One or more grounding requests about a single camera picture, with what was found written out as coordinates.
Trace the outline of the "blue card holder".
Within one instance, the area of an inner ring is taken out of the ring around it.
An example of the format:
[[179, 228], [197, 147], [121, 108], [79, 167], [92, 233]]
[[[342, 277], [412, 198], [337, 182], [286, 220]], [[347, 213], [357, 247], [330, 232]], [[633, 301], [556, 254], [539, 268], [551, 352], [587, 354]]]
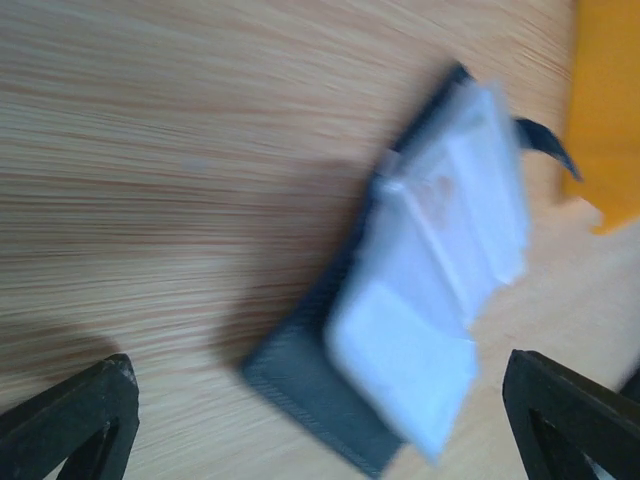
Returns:
[[579, 171], [547, 127], [453, 63], [372, 171], [344, 243], [248, 355], [247, 383], [369, 478], [445, 447], [478, 372], [470, 326], [527, 268], [521, 155]]

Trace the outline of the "yellow plastic bin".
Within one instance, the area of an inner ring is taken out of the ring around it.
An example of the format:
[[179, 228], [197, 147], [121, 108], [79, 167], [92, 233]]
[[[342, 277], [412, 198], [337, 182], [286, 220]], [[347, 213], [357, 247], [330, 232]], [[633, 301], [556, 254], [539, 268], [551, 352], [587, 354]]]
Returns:
[[582, 176], [562, 193], [599, 210], [605, 235], [639, 218], [639, 3], [578, 1], [564, 145]]

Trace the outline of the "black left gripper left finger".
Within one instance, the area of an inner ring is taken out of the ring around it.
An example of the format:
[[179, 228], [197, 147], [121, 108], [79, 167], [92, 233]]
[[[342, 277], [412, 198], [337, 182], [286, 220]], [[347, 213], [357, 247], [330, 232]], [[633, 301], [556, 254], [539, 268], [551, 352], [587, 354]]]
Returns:
[[1, 477], [121, 479], [139, 427], [129, 357], [111, 355], [1, 415]]

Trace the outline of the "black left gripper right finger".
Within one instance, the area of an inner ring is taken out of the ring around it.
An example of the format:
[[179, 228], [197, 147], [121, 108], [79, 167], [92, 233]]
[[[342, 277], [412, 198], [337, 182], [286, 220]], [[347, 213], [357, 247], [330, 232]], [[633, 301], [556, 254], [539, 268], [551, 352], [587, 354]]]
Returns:
[[536, 351], [514, 350], [502, 398], [530, 479], [639, 477], [639, 372], [618, 391]]

